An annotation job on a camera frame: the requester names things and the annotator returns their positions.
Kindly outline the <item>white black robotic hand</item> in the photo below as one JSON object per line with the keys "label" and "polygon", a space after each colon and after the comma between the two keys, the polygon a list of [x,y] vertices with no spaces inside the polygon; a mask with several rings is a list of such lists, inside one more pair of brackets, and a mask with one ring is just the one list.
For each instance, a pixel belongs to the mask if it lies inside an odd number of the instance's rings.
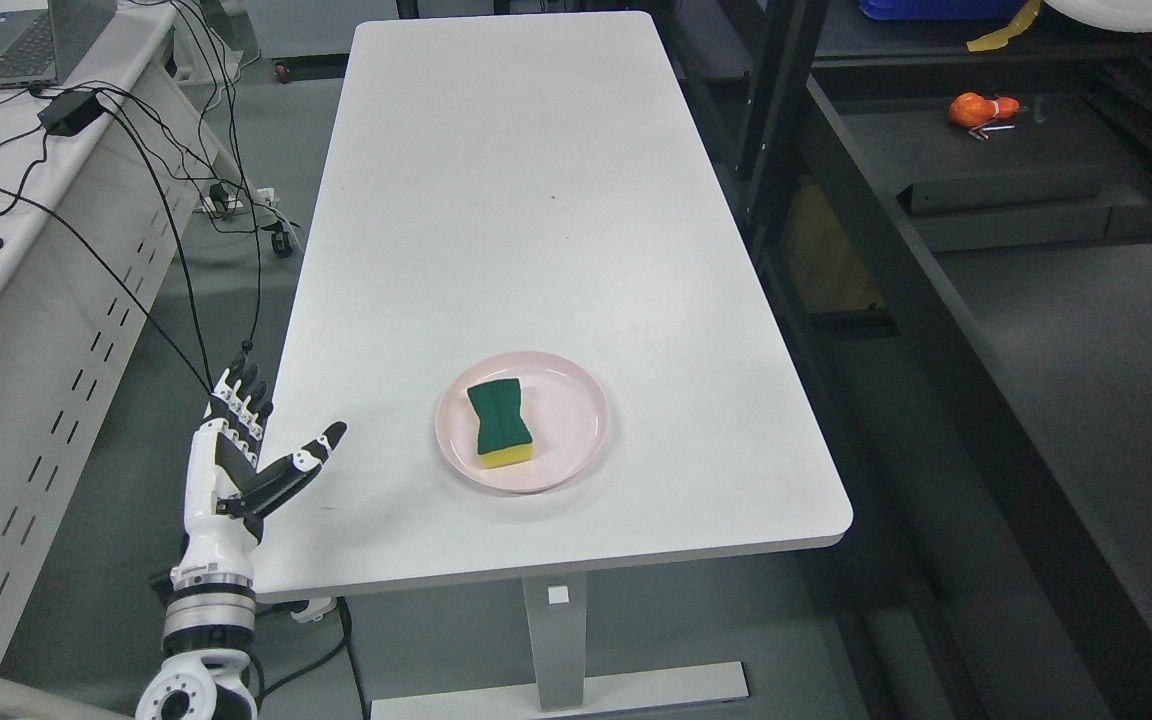
{"label": "white black robotic hand", "polygon": [[273,400],[259,366],[244,353],[212,384],[185,469],[185,547],[170,571],[172,588],[230,583],[251,588],[251,553],[265,521],[321,473],[348,430],[344,420],[291,454],[259,467]]}

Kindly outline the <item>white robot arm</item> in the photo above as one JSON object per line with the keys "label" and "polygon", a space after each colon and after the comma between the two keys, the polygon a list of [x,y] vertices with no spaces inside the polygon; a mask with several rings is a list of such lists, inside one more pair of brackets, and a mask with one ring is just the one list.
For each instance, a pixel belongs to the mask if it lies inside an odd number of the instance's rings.
{"label": "white robot arm", "polygon": [[137,719],[256,719],[243,673],[251,666],[256,602],[250,579],[211,574],[168,596],[162,662]]}

